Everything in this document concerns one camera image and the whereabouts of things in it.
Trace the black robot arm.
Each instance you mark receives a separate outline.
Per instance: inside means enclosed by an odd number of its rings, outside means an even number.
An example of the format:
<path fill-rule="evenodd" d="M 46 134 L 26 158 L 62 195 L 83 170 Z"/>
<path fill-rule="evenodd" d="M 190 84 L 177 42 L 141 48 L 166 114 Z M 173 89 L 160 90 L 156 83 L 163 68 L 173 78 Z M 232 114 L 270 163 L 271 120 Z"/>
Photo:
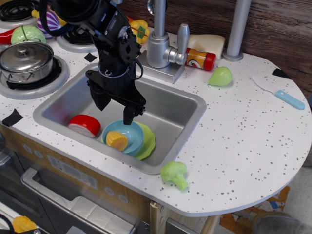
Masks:
<path fill-rule="evenodd" d="M 135 86 L 141 45 L 128 18 L 112 0 L 53 0 L 53 10 L 66 24 L 52 31 L 47 25 L 48 3 L 39 2 L 43 28 L 60 36 L 77 25 L 91 36 L 99 55 L 98 70 L 85 73 L 92 99 L 100 110 L 112 99 L 122 104 L 123 123 L 130 125 L 134 117 L 144 113 L 146 100 Z"/>

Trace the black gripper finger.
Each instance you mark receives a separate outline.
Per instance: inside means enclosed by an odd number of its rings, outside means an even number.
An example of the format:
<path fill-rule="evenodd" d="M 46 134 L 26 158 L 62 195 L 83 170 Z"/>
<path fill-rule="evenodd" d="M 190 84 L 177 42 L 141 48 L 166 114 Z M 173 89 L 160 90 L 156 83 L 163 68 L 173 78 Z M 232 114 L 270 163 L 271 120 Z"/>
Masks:
<path fill-rule="evenodd" d="M 101 111 L 109 104 L 111 98 L 106 94 L 104 89 L 96 84 L 89 84 L 91 97 L 97 106 L 97 108 Z"/>
<path fill-rule="evenodd" d="M 131 104 L 126 106 L 123 111 L 123 124 L 131 125 L 135 116 L 136 116 L 136 107 Z"/>

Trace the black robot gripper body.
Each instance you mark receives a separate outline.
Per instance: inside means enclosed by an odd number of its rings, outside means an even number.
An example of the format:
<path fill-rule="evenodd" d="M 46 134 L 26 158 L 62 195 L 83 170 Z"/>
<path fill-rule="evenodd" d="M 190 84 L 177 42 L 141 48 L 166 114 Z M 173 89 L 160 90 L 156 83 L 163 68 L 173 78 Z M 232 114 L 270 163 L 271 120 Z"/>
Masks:
<path fill-rule="evenodd" d="M 138 91 L 135 86 L 136 68 L 129 68 L 124 74 L 118 77 L 107 76 L 99 71 L 88 70 L 85 73 L 88 78 L 87 84 L 96 84 L 100 86 L 106 94 L 123 106 L 134 105 L 136 107 L 136 115 L 145 112 L 146 99 Z"/>

